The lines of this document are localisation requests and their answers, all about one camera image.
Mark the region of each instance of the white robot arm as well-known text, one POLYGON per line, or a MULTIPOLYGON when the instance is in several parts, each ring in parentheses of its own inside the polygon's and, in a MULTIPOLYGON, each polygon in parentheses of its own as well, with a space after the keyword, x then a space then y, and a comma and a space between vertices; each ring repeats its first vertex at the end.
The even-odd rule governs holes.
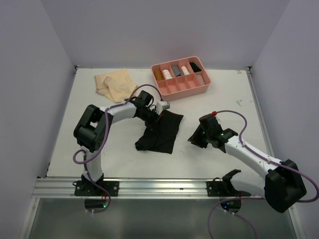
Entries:
POLYGON ((201 117, 199 122, 200 125, 189 138, 189 142, 201 148, 206 148, 210 143, 214 148, 219 148, 224 153, 238 158, 259 174, 259 176, 248 176, 235 169, 226 174, 222 181, 211 182, 214 188, 224 192, 235 190, 260 196, 280 213, 286 211, 307 193, 301 175, 277 166, 284 165, 298 170, 291 160, 282 162, 251 146, 235 131, 229 128, 223 130, 214 114, 201 117))
POLYGON ((141 91, 137 97, 133 97, 128 102, 110 108, 99 108, 94 105, 89 105, 86 108, 73 133, 77 143, 81 146, 81 151, 86 154, 88 159, 87 163, 75 161, 79 164, 86 164, 82 177, 90 180, 87 175, 88 171, 94 182, 103 179, 100 152, 101 146, 103 147, 107 140, 112 124, 124 119, 138 117, 145 122, 146 127, 151 131, 160 133, 160 114, 162 110, 169 108, 169 103, 160 101, 156 103, 154 109, 151 109, 151 102, 154 102, 153 96, 141 91))

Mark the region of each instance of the pink tray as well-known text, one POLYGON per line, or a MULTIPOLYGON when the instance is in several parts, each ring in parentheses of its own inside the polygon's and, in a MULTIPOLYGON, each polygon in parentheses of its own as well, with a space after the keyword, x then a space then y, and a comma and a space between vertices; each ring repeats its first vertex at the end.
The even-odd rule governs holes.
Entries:
POLYGON ((156 86, 165 101, 174 101, 184 97, 205 93, 208 89, 209 84, 211 83, 211 80, 207 72, 205 71, 203 64, 196 56, 153 65, 152 72, 156 86), (201 71, 194 73, 189 64, 190 62, 194 62, 201 69, 201 71), (180 72, 183 72, 181 67, 186 66, 190 74, 175 77, 173 70, 171 69, 172 66, 177 66, 180 72), (164 78, 164 80, 157 81, 154 72, 158 70, 169 70, 173 78, 168 80, 165 80, 164 78), (202 76, 205 85, 200 85, 196 75, 202 76))

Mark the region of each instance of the white wall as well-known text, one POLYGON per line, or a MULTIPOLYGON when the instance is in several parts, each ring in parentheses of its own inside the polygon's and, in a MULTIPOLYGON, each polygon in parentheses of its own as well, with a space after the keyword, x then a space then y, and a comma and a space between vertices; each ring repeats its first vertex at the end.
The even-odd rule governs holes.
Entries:
POLYGON ((73 63, 252 66, 289 0, 41 0, 73 63))
MULTIPOLYGON (((257 62, 253 81, 274 153, 319 183, 319 1, 291 0, 257 62)), ((307 198, 315 190, 306 180, 307 198)), ((309 239, 319 202, 298 204, 309 239)))
POLYGON ((45 173, 73 69, 39 0, 3 0, 0 16, 0 238, 15 239, 45 173))

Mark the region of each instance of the purple cable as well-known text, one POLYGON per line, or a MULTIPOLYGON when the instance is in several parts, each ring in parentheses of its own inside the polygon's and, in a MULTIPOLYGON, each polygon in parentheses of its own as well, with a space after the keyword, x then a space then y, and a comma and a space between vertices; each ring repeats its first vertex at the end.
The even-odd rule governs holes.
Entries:
MULTIPOLYGON (((267 161, 267 158, 263 157, 262 155, 260 155, 259 153, 255 152, 254 150, 252 150, 252 149, 251 149, 250 147, 248 147, 247 145, 244 145, 244 144, 243 144, 242 134, 243 134, 243 132, 245 131, 245 129, 247 128, 247 119, 246 119, 241 113, 236 112, 236 111, 224 110, 224 111, 218 111, 217 114, 218 114, 218 113, 223 113, 223 112, 234 113, 234 114, 239 115, 241 118, 243 118, 243 120, 244 120, 244 122, 245 122, 245 125, 244 125, 243 129, 242 129, 242 130, 240 131, 240 133, 239 133, 239 141, 240 141, 240 143, 241 143, 248 151, 250 151, 252 154, 254 154, 254 155, 256 155, 257 157, 259 157, 259 158, 263 159, 264 161, 268 162, 268 161, 267 161)), ((276 162, 272 162, 272 161, 270 161, 270 163, 273 164, 273 165, 276 165, 276 166, 278 166, 278 167, 282 167, 282 168, 285 168, 285 169, 287 169, 287 170, 290 170, 290 171, 292 171, 292 172, 294 172, 294 173, 297 173, 297 174, 303 176, 304 178, 308 179, 308 180, 313 184, 313 186, 315 187, 316 192, 317 192, 316 196, 315 196, 314 198, 308 199, 308 200, 299 200, 298 203, 311 203, 311 202, 316 201, 316 200, 319 198, 319 187, 318 187, 318 185, 315 183, 315 181, 314 181, 312 178, 310 178, 308 175, 306 175, 306 174, 304 174, 304 173, 302 173, 302 172, 300 172, 300 171, 298 171, 298 170, 295 170, 295 169, 293 169, 293 168, 290 168, 290 167, 287 167, 287 166, 285 166, 285 165, 282 165, 282 164, 280 164, 280 163, 276 163, 276 162)))
MULTIPOLYGON (((209 232, 209 235, 212 239, 214 239, 214 236, 211 232, 211 229, 210 229, 210 218, 211 218, 211 215, 213 213, 213 211, 219 206, 219 204, 222 204, 222 203, 226 203, 226 202, 230 202, 230 201, 238 201, 238 200, 264 200, 263 198, 250 198, 250 197, 244 197, 244 198, 230 198, 230 199, 224 199, 222 201, 219 201, 218 203, 215 204, 215 206, 210 210, 209 214, 208 214, 208 219, 207 219, 207 227, 208 227, 208 232, 209 232)), ((252 225, 252 223, 250 221, 248 221, 245 217, 243 217, 242 215, 239 215, 239 214, 234 214, 235 216, 241 218, 242 220, 244 220, 245 222, 247 222, 250 227, 253 229, 254 231, 254 235, 255 235, 255 239, 257 239, 257 231, 254 227, 254 225, 252 225)))

